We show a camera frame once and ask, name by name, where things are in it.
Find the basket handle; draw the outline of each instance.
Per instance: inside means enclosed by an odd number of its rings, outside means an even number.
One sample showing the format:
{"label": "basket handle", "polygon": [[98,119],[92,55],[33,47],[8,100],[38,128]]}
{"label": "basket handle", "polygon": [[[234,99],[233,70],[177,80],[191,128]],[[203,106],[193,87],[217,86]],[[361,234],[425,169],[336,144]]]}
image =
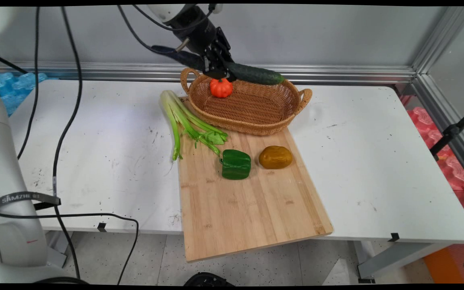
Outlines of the basket handle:
{"label": "basket handle", "polygon": [[195,76],[199,77],[199,72],[193,68],[184,68],[182,73],[180,73],[180,84],[182,88],[186,91],[186,94],[189,95],[189,88],[187,87],[187,76],[192,72]]}
{"label": "basket handle", "polygon": [[298,108],[295,111],[295,116],[298,115],[300,111],[302,111],[305,108],[305,106],[307,106],[307,104],[311,100],[311,97],[313,96],[313,91],[310,89],[303,89],[298,92],[299,96],[301,96],[302,94],[304,94],[304,97],[302,97],[302,100],[300,101],[300,104],[298,105]]}

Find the white table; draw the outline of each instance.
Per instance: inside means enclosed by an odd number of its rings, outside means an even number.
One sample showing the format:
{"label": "white table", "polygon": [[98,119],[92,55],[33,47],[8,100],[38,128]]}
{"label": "white table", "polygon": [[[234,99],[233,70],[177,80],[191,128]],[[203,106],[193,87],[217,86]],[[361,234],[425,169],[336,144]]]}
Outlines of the white table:
{"label": "white table", "polygon": [[[311,88],[313,97],[289,130],[335,229],[324,238],[399,235],[395,246],[373,259],[370,253],[360,257],[362,276],[464,243],[464,209],[391,88],[297,87]],[[77,90],[77,81],[39,85],[20,160],[30,191],[52,192],[55,148]],[[171,161],[171,127],[159,102],[163,90],[185,95],[177,83],[83,82],[81,106],[58,163],[61,213],[116,213],[137,219],[141,233],[182,233],[178,166]],[[10,118],[17,151],[32,105],[28,97]],[[108,232],[135,231],[132,222],[114,218],[64,219],[68,231],[98,231],[100,222]],[[56,219],[41,223],[60,229]]]}

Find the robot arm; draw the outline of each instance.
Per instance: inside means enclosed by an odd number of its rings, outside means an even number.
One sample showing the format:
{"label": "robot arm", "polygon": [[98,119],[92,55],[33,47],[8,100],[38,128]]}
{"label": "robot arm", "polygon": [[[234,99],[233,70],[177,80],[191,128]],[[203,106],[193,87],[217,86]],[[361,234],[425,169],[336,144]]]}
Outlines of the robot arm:
{"label": "robot arm", "polygon": [[[13,24],[22,7],[0,7],[0,36]],[[0,198],[26,191],[17,160],[6,108],[0,98]],[[35,216],[31,200],[8,202],[0,213]],[[47,266],[48,246],[37,219],[0,217],[0,282],[33,283],[49,277],[66,276],[65,270]]]}
{"label": "robot arm", "polygon": [[[213,79],[226,77],[229,81],[236,80],[225,64],[234,62],[229,52],[230,44],[221,28],[214,27],[196,4],[150,4],[148,8],[162,23],[176,29],[173,34],[182,41],[182,48],[186,44],[190,51],[201,57],[205,75]],[[219,13],[222,9],[223,4],[209,4],[212,13]]]}

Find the celery stalk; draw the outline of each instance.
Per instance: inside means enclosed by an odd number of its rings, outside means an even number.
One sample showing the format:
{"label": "celery stalk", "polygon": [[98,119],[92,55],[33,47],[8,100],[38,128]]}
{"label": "celery stalk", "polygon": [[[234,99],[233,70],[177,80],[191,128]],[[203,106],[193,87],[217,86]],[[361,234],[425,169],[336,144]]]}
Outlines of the celery stalk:
{"label": "celery stalk", "polygon": [[204,121],[201,121],[197,116],[195,116],[182,102],[180,99],[175,95],[175,93],[170,94],[171,98],[175,101],[175,103],[184,111],[184,113],[187,115],[188,119],[195,124],[196,126],[200,127],[202,130],[205,131],[214,131],[220,134],[222,137],[224,137],[224,141],[226,141],[228,134],[219,130],[218,128],[213,127],[212,125],[205,123]]}
{"label": "celery stalk", "polygon": [[[197,116],[193,115],[186,106],[182,104],[173,91],[163,91],[160,94],[160,99],[162,107],[164,108],[164,111],[171,123],[171,128],[173,129],[173,137],[175,139],[173,160],[177,160],[178,157],[182,159],[182,156],[180,155],[180,136],[178,133],[177,123],[180,123],[182,127],[184,127],[184,133],[187,133],[191,139],[195,140],[195,147],[197,146],[198,141],[200,141],[214,151],[217,156],[221,154],[221,151],[214,144],[223,144],[223,141],[226,141],[228,134],[209,125],[208,123],[205,123]],[[195,130],[191,123],[208,132],[202,133]]]}
{"label": "celery stalk", "polygon": [[166,112],[168,119],[171,123],[171,128],[173,129],[173,137],[175,139],[175,148],[173,150],[173,161],[177,160],[178,157],[182,158],[180,155],[180,136],[178,134],[178,125],[176,124],[175,116],[173,115],[173,111],[171,110],[170,106],[170,98],[166,97],[166,95],[160,95],[160,99],[162,101],[162,106],[164,107],[164,111]]}

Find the cucumber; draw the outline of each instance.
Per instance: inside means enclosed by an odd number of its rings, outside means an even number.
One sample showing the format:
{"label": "cucumber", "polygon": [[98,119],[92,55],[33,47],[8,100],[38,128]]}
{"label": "cucumber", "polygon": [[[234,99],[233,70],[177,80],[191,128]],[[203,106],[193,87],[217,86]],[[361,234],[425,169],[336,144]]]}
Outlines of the cucumber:
{"label": "cucumber", "polygon": [[225,66],[237,79],[260,85],[276,85],[284,81],[284,77],[278,72],[265,68],[255,68],[233,62],[226,62]]}
{"label": "cucumber", "polygon": [[[173,48],[168,48],[166,46],[152,46],[151,48],[161,52],[173,51]],[[195,70],[203,71],[205,69],[203,59],[194,53],[180,51],[178,53],[166,54],[165,56],[180,62],[184,66],[194,68]]]}

